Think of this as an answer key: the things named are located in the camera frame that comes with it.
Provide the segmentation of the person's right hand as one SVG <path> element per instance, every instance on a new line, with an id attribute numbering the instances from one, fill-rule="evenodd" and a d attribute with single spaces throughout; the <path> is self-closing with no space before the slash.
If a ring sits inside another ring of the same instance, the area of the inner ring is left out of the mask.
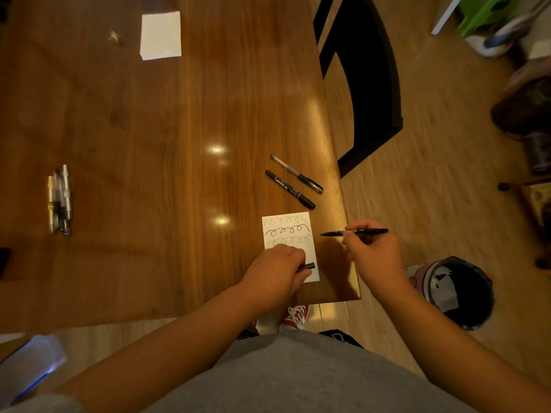
<path id="1" fill-rule="evenodd" d="M 349 259 L 371 293 L 379 300 L 404 294 L 410 288 L 397 237 L 390 233 L 366 235 L 359 229 L 384 229 L 374 220 L 356 221 L 346 226 L 342 244 Z"/>

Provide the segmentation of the person's left hand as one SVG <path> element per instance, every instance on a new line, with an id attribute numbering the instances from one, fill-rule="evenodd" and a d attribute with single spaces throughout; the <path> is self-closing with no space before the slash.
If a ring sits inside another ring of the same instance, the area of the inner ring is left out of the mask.
<path id="1" fill-rule="evenodd" d="M 264 250 L 251 264 L 238 285 L 240 295 L 256 316 L 287 303 L 312 274 L 304 268 L 302 249 L 278 244 Z"/>

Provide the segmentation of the person's right forearm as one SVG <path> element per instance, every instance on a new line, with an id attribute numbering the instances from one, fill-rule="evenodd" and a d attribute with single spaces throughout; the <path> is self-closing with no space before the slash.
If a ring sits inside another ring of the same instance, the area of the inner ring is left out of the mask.
<path id="1" fill-rule="evenodd" d="M 427 379 L 479 413 L 551 413 L 551 392 L 460 329 L 402 272 L 370 282 Z"/>

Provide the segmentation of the white card with black scribbles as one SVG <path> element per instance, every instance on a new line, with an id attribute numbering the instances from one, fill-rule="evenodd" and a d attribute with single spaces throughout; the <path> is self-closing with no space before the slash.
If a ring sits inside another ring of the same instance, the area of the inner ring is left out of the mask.
<path id="1" fill-rule="evenodd" d="M 265 249 L 273 248 L 277 244 L 302 249 L 306 255 L 305 263 L 315 264 L 311 269 L 312 274 L 305 281 L 307 283 L 320 281 L 309 212 L 264 216 L 262 230 Z"/>

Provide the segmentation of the black marker pen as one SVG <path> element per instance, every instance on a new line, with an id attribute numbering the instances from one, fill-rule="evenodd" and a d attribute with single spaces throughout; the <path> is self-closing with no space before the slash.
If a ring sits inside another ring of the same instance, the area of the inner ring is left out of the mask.
<path id="1" fill-rule="evenodd" d="M 280 187 L 285 189 L 288 193 L 292 194 L 294 198 L 296 198 L 304 207 L 306 207 L 309 210 L 314 210 L 316 208 L 316 204 L 314 204 L 311 200 L 309 200 L 306 196 L 298 192 L 295 188 L 293 188 L 289 183 L 282 180 L 280 177 L 272 173 L 270 170 L 265 170 L 265 174 L 274 182 L 276 182 Z"/>

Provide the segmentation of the clear pen with black cap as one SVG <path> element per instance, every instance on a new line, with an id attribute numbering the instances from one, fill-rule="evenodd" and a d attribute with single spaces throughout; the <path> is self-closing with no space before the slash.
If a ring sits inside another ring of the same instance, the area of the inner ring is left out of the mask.
<path id="1" fill-rule="evenodd" d="M 284 163 L 281 159 L 276 157 L 274 154 L 271 154 L 271 159 L 279 163 L 281 166 L 283 166 L 286 170 L 288 170 L 290 173 L 292 173 L 294 176 L 296 176 L 301 182 L 303 182 L 305 185 L 307 185 L 309 188 L 314 190 L 318 194 L 322 194 L 324 189 L 321 187 L 318 183 L 316 183 L 314 180 L 308 178 L 307 176 L 303 175 L 302 173 L 299 173 L 295 169 L 293 169 L 291 166 Z"/>

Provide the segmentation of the grey shirt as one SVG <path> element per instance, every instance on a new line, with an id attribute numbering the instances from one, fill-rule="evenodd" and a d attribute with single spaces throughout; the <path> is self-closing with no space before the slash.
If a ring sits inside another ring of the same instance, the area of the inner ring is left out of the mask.
<path id="1" fill-rule="evenodd" d="M 235 340 L 141 413 L 477 413 L 412 371 L 321 334 Z"/>

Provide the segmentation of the black chair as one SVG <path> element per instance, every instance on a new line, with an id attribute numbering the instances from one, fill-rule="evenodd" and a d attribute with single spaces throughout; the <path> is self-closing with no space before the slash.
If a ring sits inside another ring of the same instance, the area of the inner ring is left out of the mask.
<path id="1" fill-rule="evenodd" d="M 353 147 L 338 159 L 344 178 L 403 129 L 396 60 L 372 0 L 342 0 L 319 55 L 322 77 L 335 55 L 354 114 Z"/>

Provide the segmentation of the wooden stool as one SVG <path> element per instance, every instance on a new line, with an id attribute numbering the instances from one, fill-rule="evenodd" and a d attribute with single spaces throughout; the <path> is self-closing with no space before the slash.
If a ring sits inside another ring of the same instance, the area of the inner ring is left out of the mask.
<path id="1" fill-rule="evenodd" d="M 499 182 L 497 190 L 504 193 L 514 191 L 520 198 L 544 247 L 534 265 L 551 277 L 551 173 L 531 175 L 518 182 Z"/>

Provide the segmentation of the dark slim pen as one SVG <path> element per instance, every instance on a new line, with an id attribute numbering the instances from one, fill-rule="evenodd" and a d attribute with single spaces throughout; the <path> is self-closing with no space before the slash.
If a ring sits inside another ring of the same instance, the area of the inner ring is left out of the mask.
<path id="1" fill-rule="evenodd" d="M 57 170 L 53 171 L 53 181 L 54 181 L 54 212 L 55 212 L 55 227 L 56 230 L 61 231 L 63 227 L 62 221 L 62 195 L 61 195 L 61 184 L 59 172 Z"/>

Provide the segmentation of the white and blue appliance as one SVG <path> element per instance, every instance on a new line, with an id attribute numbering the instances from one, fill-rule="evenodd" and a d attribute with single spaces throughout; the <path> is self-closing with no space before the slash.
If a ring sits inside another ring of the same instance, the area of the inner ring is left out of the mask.
<path id="1" fill-rule="evenodd" d="M 529 34 L 536 20 L 551 6 L 551 0 L 540 0 L 523 15 L 508 20 L 488 36 L 472 34 L 464 39 L 478 55 L 495 58 L 505 54 L 518 40 Z"/>

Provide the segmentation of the yellow pen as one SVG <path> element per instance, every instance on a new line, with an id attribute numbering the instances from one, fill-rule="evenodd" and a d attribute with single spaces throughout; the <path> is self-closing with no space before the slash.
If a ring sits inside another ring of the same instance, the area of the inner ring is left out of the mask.
<path id="1" fill-rule="evenodd" d="M 54 233 L 56 230 L 56 212 L 55 212 L 55 182 L 52 175 L 48 176 L 47 179 L 47 208 L 48 208 L 48 223 L 51 233 Z"/>

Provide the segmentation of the white furniture leg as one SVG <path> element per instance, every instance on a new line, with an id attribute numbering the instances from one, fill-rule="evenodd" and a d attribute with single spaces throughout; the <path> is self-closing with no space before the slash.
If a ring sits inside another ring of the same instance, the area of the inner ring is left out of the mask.
<path id="1" fill-rule="evenodd" d="M 458 7 L 461 0 L 439 0 L 435 17 L 431 26 L 431 35 L 436 36 Z"/>

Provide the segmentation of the blank white paper sheet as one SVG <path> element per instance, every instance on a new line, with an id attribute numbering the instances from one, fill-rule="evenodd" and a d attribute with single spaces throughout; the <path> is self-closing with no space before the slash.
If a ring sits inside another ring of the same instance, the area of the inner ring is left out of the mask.
<path id="1" fill-rule="evenodd" d="M 182 56 L 179 11 L 142 15 L 140 55 L 143 61 Z"/>

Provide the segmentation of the green plastic stool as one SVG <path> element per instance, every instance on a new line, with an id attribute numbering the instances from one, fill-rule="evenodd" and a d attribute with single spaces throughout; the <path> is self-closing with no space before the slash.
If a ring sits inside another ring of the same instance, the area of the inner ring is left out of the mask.
<path id="1" fill-rule="evenodd" d="M 461 18 L 457 31 L 466 38 L 481 27 L 504 24 L 520 0 L 461 0 L 457 11 Z"/>

